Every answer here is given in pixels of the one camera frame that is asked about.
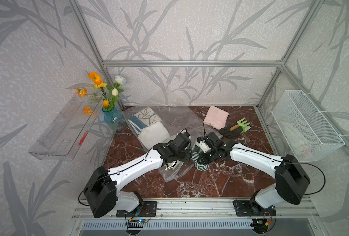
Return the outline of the white cloth in basket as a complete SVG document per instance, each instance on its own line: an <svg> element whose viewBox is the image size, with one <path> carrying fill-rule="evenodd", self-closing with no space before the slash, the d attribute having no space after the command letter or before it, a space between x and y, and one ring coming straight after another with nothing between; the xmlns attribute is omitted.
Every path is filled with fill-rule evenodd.
<svg viewBox="0 0 349 236"><path fill-rule="evenodd" d="M283 133L288 144L292 147L293 153L301 158L310 154L310 142L291 122L280 120Z"/></svg>

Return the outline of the clear plastic vacuum bag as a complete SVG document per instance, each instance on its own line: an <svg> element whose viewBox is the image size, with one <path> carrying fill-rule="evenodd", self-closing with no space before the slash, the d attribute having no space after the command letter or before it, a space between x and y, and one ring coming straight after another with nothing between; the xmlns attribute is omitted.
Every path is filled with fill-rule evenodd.
<svg viewBox="0 0 349 236"><path fill-rule="evenodd" d="M122 113L145 150L157 143L174 140L180 132L190 133L190 148L193 149L197 138L216 131L204 125L203 120L189 107L136 106Z"/></svg>

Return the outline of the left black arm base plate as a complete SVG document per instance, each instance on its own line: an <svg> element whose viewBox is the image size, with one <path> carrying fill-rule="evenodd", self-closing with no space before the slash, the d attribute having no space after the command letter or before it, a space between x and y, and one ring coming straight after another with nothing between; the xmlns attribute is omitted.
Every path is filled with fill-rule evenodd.
<svg viewBox="0 0 349 236"><path fill-rule="evenodd" d="M130 212L118 210L116 217L155 217L157 211L157 204L157 201L144 201Z"/></svg>

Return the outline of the clear acrylic wall shelf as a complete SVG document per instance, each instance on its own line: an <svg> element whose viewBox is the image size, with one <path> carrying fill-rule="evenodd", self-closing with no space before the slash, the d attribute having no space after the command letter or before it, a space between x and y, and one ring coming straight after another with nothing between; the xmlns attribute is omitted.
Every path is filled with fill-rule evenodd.
<svg viewBox="0 0 349 236"><path fill-rule="evenodd" d="M101 109L101 97L75 94L28 153L39 160L73 160L81 136L91 129Z"/></svg>

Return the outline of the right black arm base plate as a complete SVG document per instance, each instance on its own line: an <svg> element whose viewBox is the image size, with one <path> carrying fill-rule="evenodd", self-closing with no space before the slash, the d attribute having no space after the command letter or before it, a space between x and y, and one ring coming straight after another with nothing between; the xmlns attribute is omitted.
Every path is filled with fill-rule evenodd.
<svg viewBox="0 0 349 236"><path fill-rule="evenodd" d="M233 207L235 209L236 216L276 216L276 210L274 206L269 208L262 208L258 204L250 200L234 200Z"/></svg>

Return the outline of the blue patterned towel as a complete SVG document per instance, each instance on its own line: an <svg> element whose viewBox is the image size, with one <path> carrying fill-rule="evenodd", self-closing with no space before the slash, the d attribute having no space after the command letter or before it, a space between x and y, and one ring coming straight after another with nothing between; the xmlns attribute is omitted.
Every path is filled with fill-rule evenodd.
<svg viewBox="0 0 349 236"><path fill-rule="evenodd" d="M137 134L140 134L144 128L161 121L162 119L150 107L142 109L128 119L129 124Z"/></svg>

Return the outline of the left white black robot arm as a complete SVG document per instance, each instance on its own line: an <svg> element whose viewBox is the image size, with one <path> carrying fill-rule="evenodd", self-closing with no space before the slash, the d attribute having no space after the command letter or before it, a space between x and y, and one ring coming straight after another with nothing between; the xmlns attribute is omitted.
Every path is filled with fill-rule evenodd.
<svg viewBox="0 0 349 236"><path fill-rule="evenodd" d="M124 192L122 189L152 170L173 162L189 162L192 155L190 134L180 132L174 140L158 143L149 151L121 166L94 170L81 194L87 200L94 218L101 218L112 210L133 212L143 204L138 193Z"/></svg>

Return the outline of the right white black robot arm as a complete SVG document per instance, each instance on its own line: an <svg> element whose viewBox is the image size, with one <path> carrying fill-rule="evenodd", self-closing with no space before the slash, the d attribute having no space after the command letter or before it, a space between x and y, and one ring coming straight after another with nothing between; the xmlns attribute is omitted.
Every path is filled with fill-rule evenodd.
<svg viewBox="0 0 349 236"><path fill-rule="evenodd" d="M218 159L232 160L254 167L275 179L274 184L252 196L249 203L251 207L266 209L281 202L298 205L310 184L310 178L292 155L275 156L234 140L224 142L213 132L199 137L196 146L200 148L199 162L203 165Z"/></svg>

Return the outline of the pink towel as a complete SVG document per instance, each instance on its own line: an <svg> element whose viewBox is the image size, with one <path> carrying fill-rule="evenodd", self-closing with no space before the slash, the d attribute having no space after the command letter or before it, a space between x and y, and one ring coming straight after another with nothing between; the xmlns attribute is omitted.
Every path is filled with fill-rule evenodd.
<svg viewBox="0 0 349 236"><path fill-rule="evenodd" d="M211 106L205 116L204 123L208 126L212 126L216 130L220 130L225 127L228 116L228 112Z"/></svg>

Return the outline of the aluminium front rail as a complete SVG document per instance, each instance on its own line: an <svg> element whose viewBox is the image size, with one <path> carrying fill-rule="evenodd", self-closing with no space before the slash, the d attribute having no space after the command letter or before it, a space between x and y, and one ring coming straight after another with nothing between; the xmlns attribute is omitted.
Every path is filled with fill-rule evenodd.
<svg viewBox="0 0 349 236"><path fill-rule="evenodd" d="M156 216L152 219L235 219L234 198L146 198L156 201ZM310 198L299 205L287 202L275 205L276 216L266 214L266 219L280 218L320 218Z"/></svg>

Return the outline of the blue glass vase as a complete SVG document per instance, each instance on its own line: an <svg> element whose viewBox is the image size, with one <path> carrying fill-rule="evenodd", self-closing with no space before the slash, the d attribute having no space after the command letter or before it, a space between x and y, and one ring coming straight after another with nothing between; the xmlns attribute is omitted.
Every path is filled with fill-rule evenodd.
<svg viewBox="0 0 349 236"><path fill-rule="evenodd" d="M111 130L121 131L126 127L126 121L120 109L114 107L107 111L107 109L103 107L102 112L104 114L104 121L108 124Z"/></svg>

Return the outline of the aluminium cage frame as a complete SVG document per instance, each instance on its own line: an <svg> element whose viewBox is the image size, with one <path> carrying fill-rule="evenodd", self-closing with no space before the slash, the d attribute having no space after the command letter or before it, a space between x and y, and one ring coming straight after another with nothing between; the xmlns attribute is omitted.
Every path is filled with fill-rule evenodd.
<svg viewBox="0 0 349 236"><path fill-rule="evenodd" d="M349 1L76 1L107 75L140 69L188 105L268 107L276 74L309 92L349 156Z"/></svg>

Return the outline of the green white striped towel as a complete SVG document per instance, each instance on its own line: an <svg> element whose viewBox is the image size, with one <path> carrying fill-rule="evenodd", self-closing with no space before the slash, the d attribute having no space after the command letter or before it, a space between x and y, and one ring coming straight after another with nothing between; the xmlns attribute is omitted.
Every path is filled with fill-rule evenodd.
<svg viewBox="0 0 349 236"><path fill-rule="evenodd" d="M193 146L191 160L194 162L194 166L197 170L200 170L202 172L209 170L209 165L201 163L200 147L198 146L198 143L195 143L195 145Z"/></svg>

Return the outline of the orange white artificial flowers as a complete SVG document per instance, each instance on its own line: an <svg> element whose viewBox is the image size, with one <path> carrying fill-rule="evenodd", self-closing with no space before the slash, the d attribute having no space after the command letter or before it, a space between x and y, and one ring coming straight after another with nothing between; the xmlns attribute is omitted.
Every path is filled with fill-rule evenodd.
<svg viewBox="0 0 349 236"><path fill-rule="evenodd" d="M102 110L108 114L114 114L118 110L116 109L116 103L120 100L119 93L124 90L121 88L122 82L115 82L113 85L108 85L103 82L101 76L96 72L91 72L88 77L94 83L94 88L101 92L103 107Z"/></svg>

